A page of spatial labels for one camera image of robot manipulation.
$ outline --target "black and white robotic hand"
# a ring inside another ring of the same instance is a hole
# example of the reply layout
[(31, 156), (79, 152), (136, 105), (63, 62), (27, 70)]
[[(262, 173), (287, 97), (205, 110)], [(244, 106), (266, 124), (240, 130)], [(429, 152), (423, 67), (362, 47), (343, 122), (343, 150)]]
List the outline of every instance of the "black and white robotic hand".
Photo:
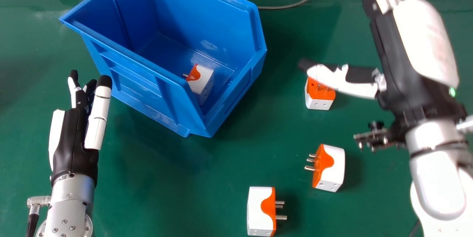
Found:
[[(90, 237), (93, 232), (98, 153), (107, 124), (112, 79), (102, 75), (81, 88), (78, 73), (72, 70), (67, 82), (72, 108), (54, 111), (49, 135), (52, 193), (28, 199), (27, 237)], [(48, 214), (35, 234), (43, 206), (49, 207)]]
[(395, 121), (354, 136), (360, 149), (407, 148), (411, 202), (424, 236), (473, 236), (473, 116), (452, 96), (456, 60), (440, 14), (425, 0), (362, 0), (381, 60), (377, 68), (301, 60), (299, 68), (339, 92), (376, 99)]

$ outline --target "orange and white plug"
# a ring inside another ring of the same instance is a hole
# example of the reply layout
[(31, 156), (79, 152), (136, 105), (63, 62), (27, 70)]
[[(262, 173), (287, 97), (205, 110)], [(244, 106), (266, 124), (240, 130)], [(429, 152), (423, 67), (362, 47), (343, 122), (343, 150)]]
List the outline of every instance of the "orange and white plug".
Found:
[(250, 187), (246, 207), (246, 229), (249, 236), (273, 236), (276, 220), (287, 220), (287, 216), (276, 215), (276, 208), (284, 201), (276, 201), (274, 187)]
[(188, 75), (183, 74), (183, 76), (186, 78), (189, 87), (191, 87), (197, 102), (202, 106), (212, 91), (214, 84), (213, 70), (196, 64)]
[(304, 169), (313, 171), (312, 187), (336, 192), (345, 178), (345, 151), (343, 148), (321, 144), (315, 154), (309, 154), (308, 162), (314, 166)]
[(319, 109), (327, 111), (335, 100), (335, 90), (308, 78), (305, 87), (307, 109)]

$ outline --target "blue plastic bin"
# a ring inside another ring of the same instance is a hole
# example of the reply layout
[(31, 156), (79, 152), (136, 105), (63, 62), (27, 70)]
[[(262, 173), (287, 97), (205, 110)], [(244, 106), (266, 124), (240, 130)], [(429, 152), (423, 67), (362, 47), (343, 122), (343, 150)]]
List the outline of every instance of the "blue plastic bin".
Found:
[[(60, 20), (80, 33), (113, 96), (181, 136), (212, 137), (260, 75), (266, 55), (246, 0), (84, 0)], [(214, 69), (199, 106), (182, 74)]]

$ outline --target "green indicator light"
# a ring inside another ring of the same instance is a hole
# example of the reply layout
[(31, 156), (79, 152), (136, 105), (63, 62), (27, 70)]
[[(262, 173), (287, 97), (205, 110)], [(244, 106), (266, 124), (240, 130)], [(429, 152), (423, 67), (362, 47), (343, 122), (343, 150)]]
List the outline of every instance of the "green indicator light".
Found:
[(455, 97), (455, 96), (456, 96), (456, 91), (455, 91), (455, 89), (454, 89), (453, 87), (450, 87), (450, 95), (451, 95), (452, 97)]

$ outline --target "green table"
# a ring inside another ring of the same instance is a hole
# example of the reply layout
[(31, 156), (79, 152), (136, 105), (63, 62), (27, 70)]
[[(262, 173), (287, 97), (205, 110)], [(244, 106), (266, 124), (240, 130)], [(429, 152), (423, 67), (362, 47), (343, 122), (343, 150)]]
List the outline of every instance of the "green table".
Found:
[[(81, 0), (0, 0), (0, 236), (25, 233), (29, 196), (49, 195), (53, 110), (70, 106), (66, 78), (97, 78), (80, 36), (57, 20)], [(258, 4), (296, 0), (251, 0)], [(461, 77), (458, 99), (473, 111), (473, 0), (429, 0), (444, 17)], [(250, 186), (285, 200), (277, 236), (407, 237), (407, 151), (361, 152), (353, 134), (392, 116), (374, 101), (339, 94), (328, 112), (304, 106), (301, 57), (379, 65), (360, 0), (312, 0), (262, 11), (268, 55), (262, 75), (213, 139), (183, 139), (113, 99), (100, 153), (93, 212), (97, 237), (246, 236)], [(345, 149), (337, 193), (311, 188), (306, 158), (320, 143)]]

